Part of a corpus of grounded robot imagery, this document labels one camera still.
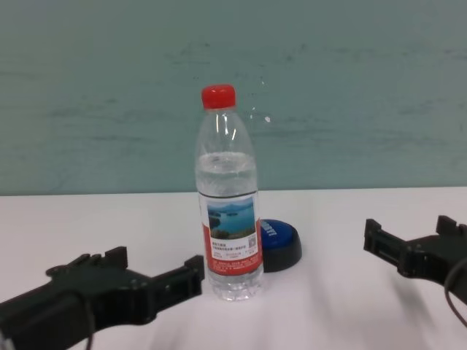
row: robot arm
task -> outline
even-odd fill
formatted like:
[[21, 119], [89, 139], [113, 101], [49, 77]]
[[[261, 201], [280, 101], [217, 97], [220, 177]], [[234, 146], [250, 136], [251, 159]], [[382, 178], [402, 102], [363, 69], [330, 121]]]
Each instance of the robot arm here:
[[467, 225], [457, 225], [453, 219], [440, 216], [436, 232], [438, 235], [404, 241], [368, 219], [363, 248], [397, 267], [404, 277], [427, 279], [444, 286], [449, 307], [467, 327], [449, 296], [451, 292], [467, 304]]
[[157, 313], [201, 294], [203, 257], [147, 277], [127, 270], [125, 247], [49, 269], [51, 281], [0, 303], [0, 350], [64, 350], [119, 324], [147, 324]]

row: bottle label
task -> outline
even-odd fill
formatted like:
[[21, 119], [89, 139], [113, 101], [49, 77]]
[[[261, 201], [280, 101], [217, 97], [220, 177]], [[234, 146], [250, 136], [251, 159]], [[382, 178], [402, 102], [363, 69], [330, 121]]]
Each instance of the bottle label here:
[[256, 270], [263, 262], [258, 193], [233, 198], [199, 194], [207, 265], [225, 276]]

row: blue button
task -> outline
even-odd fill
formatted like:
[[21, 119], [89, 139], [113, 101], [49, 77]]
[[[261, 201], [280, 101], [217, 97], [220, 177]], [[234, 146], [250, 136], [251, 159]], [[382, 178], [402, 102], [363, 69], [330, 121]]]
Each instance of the blue button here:
[[263, 249], [287, 246], [292, 241], [293, 227], [279, 220], [261, 220], [261, 240]]

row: white table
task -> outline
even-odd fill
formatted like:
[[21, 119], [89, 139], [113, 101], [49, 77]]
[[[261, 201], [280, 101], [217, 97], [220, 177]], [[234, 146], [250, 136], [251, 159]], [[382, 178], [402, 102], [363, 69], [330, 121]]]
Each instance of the white table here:
[[[402, 238], [425, 236], [439, 214], [467, 223], [466, 202], [467, 188], [262, 192], [261, 216], [297, 228], [299, 264], [266, 274], [263, 294], [240, 303], [205, 282], [152, 324], [97, 333], [94, 349], [464, 349], [442, 288], [363, 251], [363, 227], [374, 218]], [[195, 193], [0, 198], [0, 234], [0, 300], [85, 252], [124, 245], [130, 269], [155, 275], [204, 251]]]

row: teal wall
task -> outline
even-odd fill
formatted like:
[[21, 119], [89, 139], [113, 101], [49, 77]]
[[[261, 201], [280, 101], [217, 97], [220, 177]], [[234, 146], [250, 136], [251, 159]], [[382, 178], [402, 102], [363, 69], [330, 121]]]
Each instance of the teal wall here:
[[194, 189], [233, 83], [262, 189], [467, 184], [465, 0], [1, 0], [0, 194]]

